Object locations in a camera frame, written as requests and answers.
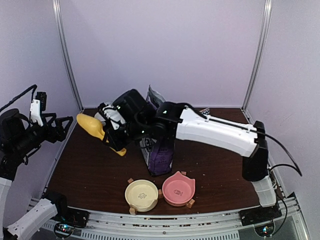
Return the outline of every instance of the yellow bowl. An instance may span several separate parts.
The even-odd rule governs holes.
[[[136,180],[128,185],[124,196],[130,207],[138,212],[147,212],[157,205],[159,192],[151,181]]]

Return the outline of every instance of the purple bag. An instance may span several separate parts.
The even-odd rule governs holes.
[[[165,100],[160,93],[149,86],[146,100],[157,109]],[[175,153],[175,141],[169,139],[152,139],[144,137],[139,142],[142,155],[152,176],[170,173]]]

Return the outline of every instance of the bowl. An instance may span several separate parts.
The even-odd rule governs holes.
[[[186,205],[196,191],[196,180],[191,179],[177,171],[168,177],[162,185],[162,193],[165,201],[175,207]]]
[[[158,203],[158,188],[151,181],[136,180],[128,185],[124,193],[126,202],[138,212],[147,212]]]

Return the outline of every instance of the printed logo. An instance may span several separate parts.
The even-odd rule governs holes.
[[[143,193],[140,193],[140,195],[138,196],[138,198],[140,198],[140,199],[145,199],[146,196],[147,196],[147,195],[143,192]]]
[[[178,190],[178,189],[174,190],[173,192],[174,192],[175,194],[177,194],[177,195],[180,195],[180,196],[182,196],[182,194],[184,194],[183,191],[180,191],[180,190]]]

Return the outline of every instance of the pink bowl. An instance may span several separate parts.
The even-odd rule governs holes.
[[[196,191],[196,180],[177,171],[174,175],[168,177],[163,185],[162,192],[166,202],[175,207],[186,205]]]

